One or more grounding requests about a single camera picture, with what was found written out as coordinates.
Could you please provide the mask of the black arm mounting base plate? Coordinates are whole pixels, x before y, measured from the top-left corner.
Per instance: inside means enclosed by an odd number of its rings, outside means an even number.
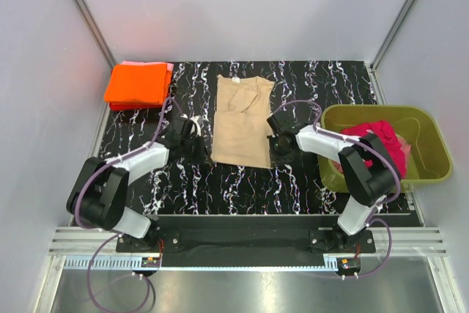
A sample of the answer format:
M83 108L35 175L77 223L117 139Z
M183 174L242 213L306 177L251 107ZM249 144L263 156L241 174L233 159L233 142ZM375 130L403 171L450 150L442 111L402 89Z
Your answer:
M312 267L323 263L325 254L339 256L374 254L371 231L366 230L356 246L343 251L315 251L311 239L336 225L336 216L189 216L165 215L156 219L164 244L164 268L288 268ZM116 250L134 251L118 240Z

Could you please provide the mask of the beige t shirt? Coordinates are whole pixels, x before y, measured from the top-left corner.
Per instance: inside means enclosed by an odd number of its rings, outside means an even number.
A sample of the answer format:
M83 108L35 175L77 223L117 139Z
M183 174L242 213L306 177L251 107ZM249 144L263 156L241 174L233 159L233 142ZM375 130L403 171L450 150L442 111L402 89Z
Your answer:
M274 83L259 76L217 75L211 158L217 163L269 169L267 123Z

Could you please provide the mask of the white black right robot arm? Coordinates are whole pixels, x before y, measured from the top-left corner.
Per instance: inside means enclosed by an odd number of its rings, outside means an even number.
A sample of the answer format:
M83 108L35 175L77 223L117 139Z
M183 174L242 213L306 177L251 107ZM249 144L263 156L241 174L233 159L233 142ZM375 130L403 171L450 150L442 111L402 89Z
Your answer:
M400 192L401 174L380 138L374 133L348 136L315 123L294 122L285 111L272 113L267 123L273 132L268 138L273 165L289 163L299 152L309 152L342 169L350 197L337 224L311 239L312 249L325 253L356 246L387 195L392 190Z

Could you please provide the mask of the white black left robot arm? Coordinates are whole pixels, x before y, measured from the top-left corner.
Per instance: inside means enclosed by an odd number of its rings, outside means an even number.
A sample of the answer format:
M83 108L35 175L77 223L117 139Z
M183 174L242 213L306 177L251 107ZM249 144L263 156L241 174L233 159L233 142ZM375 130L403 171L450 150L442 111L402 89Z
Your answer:
M122 233L122 245L134 251L163 247L157 221L126 206L128 187L146 174L184 159L208 163L200 116L175 117L156 139L122 156L88 158L67 200L66 209L76 222Z

